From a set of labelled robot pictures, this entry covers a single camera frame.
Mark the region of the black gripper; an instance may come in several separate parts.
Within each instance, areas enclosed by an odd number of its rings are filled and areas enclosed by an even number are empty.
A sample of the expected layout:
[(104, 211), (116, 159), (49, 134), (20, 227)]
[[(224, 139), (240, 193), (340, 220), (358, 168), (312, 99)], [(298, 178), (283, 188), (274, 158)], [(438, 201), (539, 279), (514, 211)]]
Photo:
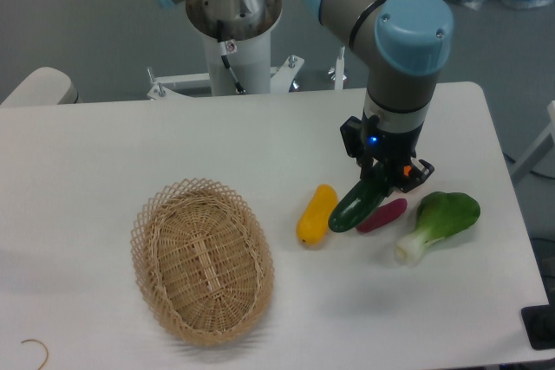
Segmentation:
[(375, 161), (383, 164), (394, 188), (408, 193), (424, 184), (434, 173), (434, 166), (424, 159), (413, 159), (422, 126), (405, 133), (391, 133), (378, 126), (377, 115), (362, 117), (363, 155), (357, 159), (360, 180), (372, 176)]

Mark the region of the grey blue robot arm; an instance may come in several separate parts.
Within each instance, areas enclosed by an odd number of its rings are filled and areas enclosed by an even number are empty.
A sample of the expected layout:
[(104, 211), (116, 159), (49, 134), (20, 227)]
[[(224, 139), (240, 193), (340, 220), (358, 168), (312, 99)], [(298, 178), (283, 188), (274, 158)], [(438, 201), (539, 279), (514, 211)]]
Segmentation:
[[(270, 50), (248, 49), (278, 22), (281, 0), (156, 0), (184, 4), (208, 41), (206, 60), (216, 95), (266, 94), (273, 75)], [(445, 65), (454, 30), (442, 0), (304, 0), (310, 13), (369, 70), (361, 118), (341, 135), (363, 179), (383, 176), (388, 191), (411, 191), (433, 172), (416, 144)]]

